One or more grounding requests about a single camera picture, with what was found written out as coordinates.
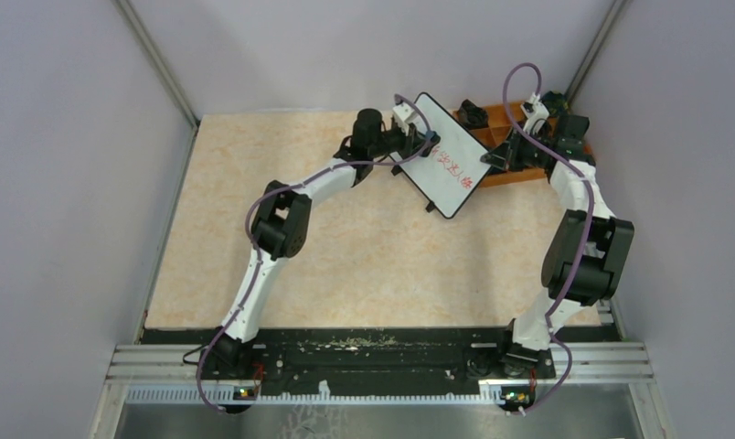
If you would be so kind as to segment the white whiteboard black frame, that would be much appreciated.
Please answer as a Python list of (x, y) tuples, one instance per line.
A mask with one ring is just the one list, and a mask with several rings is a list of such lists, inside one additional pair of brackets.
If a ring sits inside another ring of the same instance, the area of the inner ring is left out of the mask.
[(480, 161), (486, 148), (429, 93), (420, 93), (410, 106), (417, 113), (416, 130), (421, 134), (433, 130), (440, 142), (427, 157), (401, 160), (392, 154), (391, 160), (428, 203), (434, 202), (436, 210), (450, 220), (486, 177), (490, 166)]

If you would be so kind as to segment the blue whiteboard eraser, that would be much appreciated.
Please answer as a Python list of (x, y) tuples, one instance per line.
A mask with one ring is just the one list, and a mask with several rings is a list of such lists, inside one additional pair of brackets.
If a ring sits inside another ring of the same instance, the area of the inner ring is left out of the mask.
[(424, 142), (420, 147), (419, 153), (421, 157), (430, 155), (431, 150), (440, 142), (440, 137), (435, 131), (428, 131), (424, 136)]

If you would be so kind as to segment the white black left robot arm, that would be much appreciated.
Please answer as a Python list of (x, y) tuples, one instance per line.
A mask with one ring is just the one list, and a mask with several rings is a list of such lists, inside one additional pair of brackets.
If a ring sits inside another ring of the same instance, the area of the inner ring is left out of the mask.
[(408, 163), (427, 153), (438, 139), (427, 116), (412, 104), (393, 108), (390, 127), (384, 125), (380, 111), (364, 109), (358, 112), (351, 135), (321, 169), (292, 184), (270, 182), (245, 219), (251, 245), (247, 271), (199, 362), (213, 360), (233, 379), (247, 376), (254, 365), (250, 347), (259, 333), (262, 310), (281, 269), (303, 248), (312, 210), (363, 182), (384, 157), (397, 155), (401, 163)]

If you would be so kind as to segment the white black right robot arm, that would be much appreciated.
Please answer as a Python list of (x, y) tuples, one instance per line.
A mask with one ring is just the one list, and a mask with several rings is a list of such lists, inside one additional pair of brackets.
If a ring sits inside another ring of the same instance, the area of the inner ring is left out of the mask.
[(504, 163), (510, 170), (543, 169), (564, 213), (541, 266), (542, 292), (500, 332), (495, 347), (470, 361), (483, 377), (552, 375), (551, 344), (573, 316), (614, 296), (634, 238), (634, 224), (617, 218), (596, 181), (584, 144), (588, 118), (564, 114), (542, 137), (546, 120), (529, 116), (514, 124)]

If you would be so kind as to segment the orange compartment tray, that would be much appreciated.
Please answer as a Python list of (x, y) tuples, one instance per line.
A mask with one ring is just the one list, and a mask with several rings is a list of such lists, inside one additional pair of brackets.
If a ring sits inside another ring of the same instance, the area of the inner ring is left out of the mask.
[[(486, 148), (485, 162), (490, 169), (481, 187), (496, 187), (550, 178), (556, 159), (516, 133), (502, 104), (479, 107), (464, 100), (453, 112), (466, 130)], [(596, 164), (585, 141), (590, 120), (574, 115), (564, 106), (551, 106), (547, 120), (527, 128), (532, 137), (568, 160)]]

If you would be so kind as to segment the black crumpled cloth left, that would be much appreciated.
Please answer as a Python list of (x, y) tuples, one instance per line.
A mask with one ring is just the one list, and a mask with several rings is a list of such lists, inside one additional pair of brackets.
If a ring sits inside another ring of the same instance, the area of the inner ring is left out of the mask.
[(489, 126), (487, 110), (470, 100), (462, 101), (455, 114), (459, 123), (466, 129), (483, 129)]

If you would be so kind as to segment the dark cloth with yellow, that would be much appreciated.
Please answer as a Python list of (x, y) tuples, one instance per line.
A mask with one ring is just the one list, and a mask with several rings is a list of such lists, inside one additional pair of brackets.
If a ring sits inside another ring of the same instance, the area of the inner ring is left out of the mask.
[(541, 96), (540, 101), (548, 110), (550, 118), (558, 118), (570, 112), (569, 102), (561, 92), (547, 91)]

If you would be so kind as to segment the right corner aluminium post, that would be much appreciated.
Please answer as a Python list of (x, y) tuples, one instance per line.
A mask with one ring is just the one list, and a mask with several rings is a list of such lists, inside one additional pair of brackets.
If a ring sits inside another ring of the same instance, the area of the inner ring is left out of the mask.
[(577, 68), (568, 88), (565, 91), (565, 97), (569, 105), (572, 105), (581, 92), (582, 85), (588, 77), (591, 69), (605, 44), (607, 43), (611, 33), (618, 24), (624, 10), (628, 7), (630, 1), (614, 0), (611, 1), (601, 24), (599, 25), (591, 44), (586, 50), (583, 59)]

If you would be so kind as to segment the corner aluminium post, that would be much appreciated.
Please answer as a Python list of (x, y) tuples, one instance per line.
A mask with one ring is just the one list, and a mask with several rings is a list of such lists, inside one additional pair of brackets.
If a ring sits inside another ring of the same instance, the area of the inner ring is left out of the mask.
[(572, 105), (581, 92), (582, 85), (588, 77), (591, 69), (605, 44), (607, 43), (611, 33), (618, 24), (624, 10), (628, 7), (630, 1), (614, 0), (611, 1), (601, 24), (599, 25), (591, 44), (586, 50), (583, 59), (577, 68), (568, 88), (565, 91), (565, 97), (569, 105)]
[(165, 59), (163, 51), (154, 41), (133, 2), (129, 0), (111, 0), (111, 3), (131, 32), (172, 103), (191, 128), (196, 130), (200, 126), (200, 119), (196, 116), (185, 90)]

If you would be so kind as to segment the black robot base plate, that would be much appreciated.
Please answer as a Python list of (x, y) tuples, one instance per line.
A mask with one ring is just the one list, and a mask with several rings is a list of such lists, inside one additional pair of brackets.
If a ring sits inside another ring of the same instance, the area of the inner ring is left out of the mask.
[(506, 379), (524, 390), (555, 380), (565, 367), (542, 351), (510, 357), (502, 327), (400, 329), (264, 329), (235, 365), (204, 347), (170, 363), (149, 365), (147, 376), (200, 378), (217, 403), (218, 384), (233, 383), (238, 400), (261, 396), (416, 397), (470, 395), (481, 380)]

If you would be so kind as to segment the left corner aluminium post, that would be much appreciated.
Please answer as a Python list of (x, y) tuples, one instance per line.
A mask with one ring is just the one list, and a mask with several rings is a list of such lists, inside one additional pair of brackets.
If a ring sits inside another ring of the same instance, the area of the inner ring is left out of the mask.
[(185, 90), (165, 59), (163, 51), (154, 41), (133, 2), (129, 0), (111, 0), (111, 3), (131, 32), (172, 103), (191, 128), (196, 130), (200, 126), (200, 119), (196, 116)]

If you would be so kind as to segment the aluminium frame rail front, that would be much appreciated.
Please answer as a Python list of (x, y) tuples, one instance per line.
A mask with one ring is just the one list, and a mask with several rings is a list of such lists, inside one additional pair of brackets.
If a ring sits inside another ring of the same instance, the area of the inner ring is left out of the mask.
[(494, 343), (457, 346), (442, 344), (357, 345), (313, 343), (290, 347), (256, 345), (238, 366), (220, 366), (210, 360), (204, 368), (208, 380), (248, 380), (256, 369), (268, 378), (306, 372), (410, 372), (441, 373), (449, 380), (473, 378), (491, 382), (529, 380), (550, 383), (565, 378), (570, 384), (643, 383), (655, 379), (641, 343), (571, 343), (540, 353), (538, 361), (510, 365), (496, 357)]

